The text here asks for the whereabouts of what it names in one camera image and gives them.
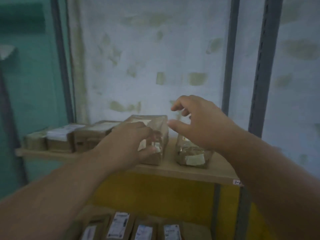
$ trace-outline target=left hand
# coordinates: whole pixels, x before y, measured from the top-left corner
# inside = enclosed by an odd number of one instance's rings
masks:
[[[154,131],[143,122],[127,123],[114,128],[91,151],[95,157],[105,162],[106,170],[125,170],[156,153],[157,149],[154,146],[147,146],[138,151],[143,139],[153,141]]]

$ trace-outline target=forearm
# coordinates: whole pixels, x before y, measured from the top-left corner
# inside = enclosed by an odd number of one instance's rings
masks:
[[[319,234],[320,182],[260,138],[239,130],[224,152],[262,214],[283,237]]]
[[[2,201],[2,238],[60,237],[108,174],[104,164],[95,160],[98,158],[86,153]]]

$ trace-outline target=teal wall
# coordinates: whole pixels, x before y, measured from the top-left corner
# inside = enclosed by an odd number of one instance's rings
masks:
[[[59,0],[71,77],[66,3]],[[17,47],[1,62],[20,139],[47,126],[67,124],[50,0],[0,0],[0,44]],[[0,198],[18,189],[14,155],[0,124]],[[30,181],[60,166],[59,162],[26,161]]]

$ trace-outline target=wrapped package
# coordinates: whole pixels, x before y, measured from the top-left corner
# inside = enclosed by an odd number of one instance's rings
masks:
[[[71,226],[66,230],[62,240],[79,240],[82,233],[82,222],[74,221]]]
[[[103,234],[106,240],[129,240],[134,226],[135,215],[126,212],[116,212],[112,218],[111,224]]]
[[[136,218],[131,240],[156,240],[158,224],[148,219]]]
[[[167,121],[168,117],[166,115],[131,115],[124,121],[124,123],[143,122],[146,126],[151,127],[155,132],[156,140],[154,142],[143,140],[139,145],[138,150],[142,150],[148,145],[153,145],[157,148],[157,153],[154,153],[147,158],[143,162],[144,164],[161,164],[169,137]]]
[[[178,135],[176,153],[176,161],[180,165],[207,168],[214,152],[198,147],[186,137]]]
[[[74,146],[77,152],[86,152],[99,144],[108,135],[112,128],[120,124],[119,121],[99,121],[74,131]]]
[[[47,145],[47,131],[49,128],[45,128],[23,137],[23,146],[25,149],[34,151],[46,151]]]
[[[165,220],[158,228],[159,240],[183,240],[185,239],[183,233],[183,225],[181,221]]]
[[[89,224],[86,226],[82,233],[81,240],[100,240],[103,233],[109,226],[110,215],[97,215],[90,219]]]
[[[74,152],[74,130],[85,127],[84,124],[69,124],[47,131],[48,149],[52,152]]]

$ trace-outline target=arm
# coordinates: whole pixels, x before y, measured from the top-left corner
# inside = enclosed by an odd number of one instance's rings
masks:
[[[152,146],[138,152],[149,137],[152,129],[142,122],[117,128],[74,163],[0,202],[1,239],[58,239],[108,175],[155,152]]]
[[[193,95],[181,96],[171,110],[182,109],[182,116],[192,115],[191,124],[172,120],[170,128],[225,157],[279,237],[319,238],[319,180],[238,127],[214,103]]]

